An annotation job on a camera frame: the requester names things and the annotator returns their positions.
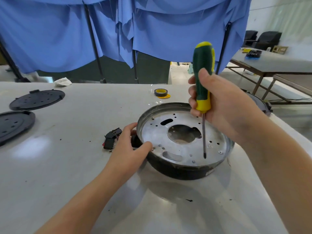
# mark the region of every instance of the white curtain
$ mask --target white curtain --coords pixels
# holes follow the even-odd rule
[[[312,0],[279,0],[266,31],[282,32],[281,41],[312,43]]]

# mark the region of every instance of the screwdriver shaft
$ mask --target screwdriver shaft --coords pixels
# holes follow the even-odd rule
[[[202,113],[202,145],[204,148],[204,158],[207,157],[206,154],[206,129],[205,129],[205,114]]]

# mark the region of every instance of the black chair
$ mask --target black chair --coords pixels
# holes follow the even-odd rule
[[[244,44],[242,47],[251,47],[253,42],[257,39],[258,31],[246,30]]]
[[[281,35],[282,33],[277,31],[263,32],[257,42],[254,42],[251,47],[260,50],[266,50],[268,47],[271,47],[272,51],[273,47],[278,45]]]

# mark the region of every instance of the screwdriver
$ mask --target screwdriver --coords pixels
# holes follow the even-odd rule
[[[205,130],[205,113],[211,109],[210,104],[210,92],[201,85],[198,72],[201,68],[205,68],[210,75],[212,75],[215,63],[215,52],[213,46],[209,42],[199,43],[193,54],[193,70],[196,79],[196,91],[197,91],[197,110],[202,114],[202,142],[204,148],[204,158],[206,154],[206,130]]]

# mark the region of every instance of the dark green panel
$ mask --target dark green panel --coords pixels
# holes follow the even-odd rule
[[[125,62],[115,61],[106,56],[100,57],[103,75],[107,83],[135,84],[134,68]],[[137,76],[140,84],[167,84],[170,62],[139,52],[137,59]],[[67,77],[72,82],[80,80],[100,81],[102,78],[96,61],[78,69],[66,72],[37,71],[40,76],[52,76],[53,80]]]

